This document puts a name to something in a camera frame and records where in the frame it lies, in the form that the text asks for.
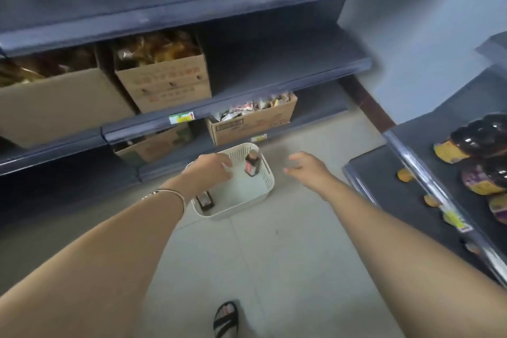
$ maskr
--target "brown baseboard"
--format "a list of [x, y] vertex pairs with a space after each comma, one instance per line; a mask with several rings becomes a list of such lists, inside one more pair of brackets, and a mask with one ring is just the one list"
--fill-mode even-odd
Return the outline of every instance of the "brown baseboard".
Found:
[[358, 105], [361, 111], [364, 112], [364, 115], [366, 115], [380, 133], [396, 125], [354, 75], [341, 78], [339, 82], [345, 92], [350, 95], [354, 103]]

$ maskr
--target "price tag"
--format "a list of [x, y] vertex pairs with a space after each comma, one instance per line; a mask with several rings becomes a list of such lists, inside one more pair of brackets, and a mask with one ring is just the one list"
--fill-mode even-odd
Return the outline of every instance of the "price tag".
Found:
[[440, 209], [446, 213], [449, 217], [449, 220], [452, 222], [454, 227], [456, 227], [460, 232], [469, 232], [473, 230], [473, 227], [466, 223], [457, 213], [452, 211], [451, 209], [440, 206]]
[[257, 135], [256, 137], [251, 137], [250, 141], [252, 143], [255, 143], [255, 142], [262, 142], [263, 140], [266, 140], [266, 139], [268, 139], [268, 134]]
[[169, 121], [171, 124], [178, 124], [183, 122], [191, 122], [195, 119], [194, 112], [182, 112], [181, 114], [171, 115]]

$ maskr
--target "silver bracelet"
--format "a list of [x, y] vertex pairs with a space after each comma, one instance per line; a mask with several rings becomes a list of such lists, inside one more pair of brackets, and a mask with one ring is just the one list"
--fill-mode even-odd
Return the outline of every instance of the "silver bracelet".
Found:
[[180, 193], [178, 193], [176, 190], [169, 190], [168, 188], [159, 188], [158, 190], [155, 190], [154, 192], [149, 193], [144, 198], [148, 198], [151, 195], [154, 195], [156, 193], [163, 193], [163, 192], [173, 193], [173, 194], [178, 195], [181, 198], [181, 201], [183, 202], [183, 212], [185, 212], [185, 209], [187, 208], [187, 202], [185, 201], [185, 198], [183, 198], [183, 195], [181, 195]]

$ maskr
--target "floor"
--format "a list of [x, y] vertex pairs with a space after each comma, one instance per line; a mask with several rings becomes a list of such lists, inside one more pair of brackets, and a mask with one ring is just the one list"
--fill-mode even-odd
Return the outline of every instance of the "floor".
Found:
[[[236, 300], [244, 337], [402, 337], [331, 208], [282, 173], [289, 154], [315, 154], [345, 179], [351, 158], [383, 144], [355, 109], [260, 144], [275, 175], [262, 203], [221, 221], [188, 208], [149, 288], [136, 337], [213, 337], [217, 307]], [[92, 208], [0, 236], [0, 291], [163, 179]]]

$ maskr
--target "basket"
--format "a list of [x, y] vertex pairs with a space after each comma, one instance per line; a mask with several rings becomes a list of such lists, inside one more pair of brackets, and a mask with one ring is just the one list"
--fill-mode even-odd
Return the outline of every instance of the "basket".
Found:
[[252, 149], [259, 151], [255, 144], [243, 143], [221, 152], [231, 158], [232, 168], [227, 169], [232, 171], [233, 176], [231, 180], [209, 191], [214, 202], [212, 209], [203, 212], [197, 201], [192, 200], [192, 205], [198, 215], [207, 219], [220, 220], [266, 199], [275, 186], [275, 177], [260, 152], [261, 166], [257, 175], [251, 177], [245, 173], [245, 157]]

